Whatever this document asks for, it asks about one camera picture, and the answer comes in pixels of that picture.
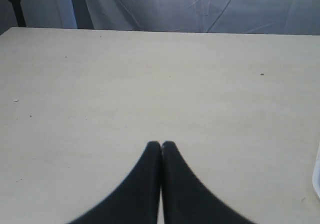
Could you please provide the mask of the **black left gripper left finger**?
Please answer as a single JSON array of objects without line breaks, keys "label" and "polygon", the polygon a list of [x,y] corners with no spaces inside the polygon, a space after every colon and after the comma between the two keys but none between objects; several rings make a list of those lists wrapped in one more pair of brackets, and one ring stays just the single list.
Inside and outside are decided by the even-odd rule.
[{"label": "black left gripper left finger", "polygon": [[103,201],[71,223],[156,224],[161,180],[161,146],[159,142],[151,141],[121,184]]}]

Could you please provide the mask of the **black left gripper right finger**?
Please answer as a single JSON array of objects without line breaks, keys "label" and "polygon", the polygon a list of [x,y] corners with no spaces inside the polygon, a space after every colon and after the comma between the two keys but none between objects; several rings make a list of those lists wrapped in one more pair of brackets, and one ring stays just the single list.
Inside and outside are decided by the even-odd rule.
[{"label": "black left gripper right finger", "polygon": [[162,144],[162,205],[166,224],[251,224],[212,194],[189,168],[176,144]]}]

